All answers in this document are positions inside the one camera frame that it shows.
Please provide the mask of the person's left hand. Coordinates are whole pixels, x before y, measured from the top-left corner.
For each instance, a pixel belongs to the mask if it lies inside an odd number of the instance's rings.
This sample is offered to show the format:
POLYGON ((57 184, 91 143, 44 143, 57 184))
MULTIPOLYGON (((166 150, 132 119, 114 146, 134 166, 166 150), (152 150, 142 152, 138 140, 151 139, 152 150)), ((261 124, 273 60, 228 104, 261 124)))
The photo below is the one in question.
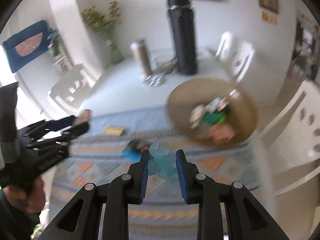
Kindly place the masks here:
POLYGON ((27 194, 16 185, 9 185, 3 189, 7 201, 15 208, 30 214, 40 213, 46 204, 44 181, 38 177, 33 182, 33 190, 27 194))

